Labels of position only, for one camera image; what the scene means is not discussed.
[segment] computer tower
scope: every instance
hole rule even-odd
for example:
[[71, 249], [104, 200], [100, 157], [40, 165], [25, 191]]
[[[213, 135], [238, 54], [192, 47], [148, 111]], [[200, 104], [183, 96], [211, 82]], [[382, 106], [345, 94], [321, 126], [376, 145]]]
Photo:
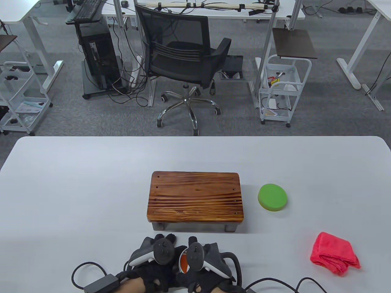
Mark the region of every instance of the computer tower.
[[106, 18], [99, 22], [80, 24], [79, 43], [86, 57], [90, 76], [99, 89], [117, 89], [127, 87], [123, 77], [122, 64], [119, 65], [114, 51], [113, 41]]

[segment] chrome chair base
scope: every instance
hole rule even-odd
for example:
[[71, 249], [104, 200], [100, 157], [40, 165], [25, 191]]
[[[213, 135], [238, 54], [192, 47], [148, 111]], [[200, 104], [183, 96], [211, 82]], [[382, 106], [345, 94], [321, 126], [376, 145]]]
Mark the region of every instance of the chrome chair base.
[[193, 124], [193, 136], [198, 136], [199, 132], [198, 132], [198, 128], [197, 128], [197, 117], [195, 116], [195, 114], [193, 112], [193, 109], [191, 107], [191, 103], [192, 102], [208, 103], [208, 104], [210, 104], [210, 105], [215, 107], [215, 114], [216, 115], [220, 115], [221, 114], [221, 110], [220, 110], [220, 107], [214, 101], [208, 100], [208, 99], [197, 98], [198, 96], [201, 95], [201, 92], [200, 92], [200, 90], [196, 86], [192, 87], [189, 90], [188, 84], [184, 84], [183, 89], [184, 89], [184, 94], [183, 95], [179, 95], [179, 94], [174, 93], [172, 91], [165, 91], [164, 93], [162, 93], [161, 100], [163, 102], [167, 102], [168, 101], [167, 96], [171, 96], [173, 98], [178, 98], [178, 99], [180, 99], [180, 101], [178, 103], [175, 103], [173, 105], [168, 106], [162, 112], [160, 112], [160, 114], [158, 116], [158, 120], [156, 121], [156, 125], [158, 127], [163, 127], [163, 121], [161, 120], [162, 117], [167, 112], [171, 111], [172, 109], [175, 109], [175, 108], [177, 108], [177, 107], [179, 107], [181, 105], [185, 105], [186, 108], [187, 108], [187, 111], [189, 112], [190, 120], [192, 121], [192, 124]]

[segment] computer mouse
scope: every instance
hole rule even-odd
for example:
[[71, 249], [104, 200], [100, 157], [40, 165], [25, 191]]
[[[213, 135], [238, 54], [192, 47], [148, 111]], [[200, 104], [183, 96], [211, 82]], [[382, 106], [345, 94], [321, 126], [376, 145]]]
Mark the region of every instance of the computer mouse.
[[127, 1], [127, 0], [122, 0], [122, 1], [121, 1], [121, 6], [122, 6], [123, 8], [128, 8], [128, 7], [129, 7], [129, 1]]

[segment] keyboard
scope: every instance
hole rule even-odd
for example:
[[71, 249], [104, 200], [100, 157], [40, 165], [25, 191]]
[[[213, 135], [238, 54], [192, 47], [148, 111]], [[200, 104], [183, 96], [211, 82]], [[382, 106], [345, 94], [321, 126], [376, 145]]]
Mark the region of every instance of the keyboard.
[[81, 4], [79, 12], [74, 18], [74, 22], [87, 23], [92, 20], [101, 2], [106, 2], [106, 0], [84, 0]]

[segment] white cart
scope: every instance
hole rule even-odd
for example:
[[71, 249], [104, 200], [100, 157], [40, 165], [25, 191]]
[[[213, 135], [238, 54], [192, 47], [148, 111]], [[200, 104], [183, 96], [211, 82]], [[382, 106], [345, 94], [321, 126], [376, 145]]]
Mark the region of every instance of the white cart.
[[[279, 58], [291, 60], [291, 64], [272, 64], [271, 59]], [[300, 79], [296, 68], [296, 61], [304, 61], [308, 64], [303, 80]], [[262, 87], [259, 90], [261, 124], [265, 120], [286, 121], [286, 126], [291, 126], [294, 110], [299, 102], [304, 85], [312, 68], [312, 62], [306, 58], [279, 57], [272, 55], [268, 58], [262, 75]], [[272, 77], [279, 77], [280, 81], [271, 84]]]
[[[24, 131], [30, 136], [34, 136], [34, 127], [43, 117], [47, 108], [52, 107], [53, 104], [46, 94], [46, 91], [43, 90], [42, 84], [35, 74], [26, 54], [15, 40], [16, 36], [2, 35], [0, 38], [0, 43], [6, 44], [2, 46], [2, 49], [11, 42], [16, 44], [30, 69], [28, 72], [15, 69], [13, 65], [20, 65], [20, 62], [10, 61], [5, 62], [4, 67], [0, 69], [0, 84], [4, 83], [8, 89], [8, 91], [0, 92], [0, 106], [7, 106], [9, 108], [8, 113], [0, 120], [0, 133], [6, 135], [9, 130]], [[39, 84], [39, 89], [43, 92], [45, 97], [25, 96], [25, 92], [33, 82]], [[37, 110], [32, 110], [31, 112], [26, 110], [18, 111], [18, 109], [21, 109], [20, 106], [30, 106]]]

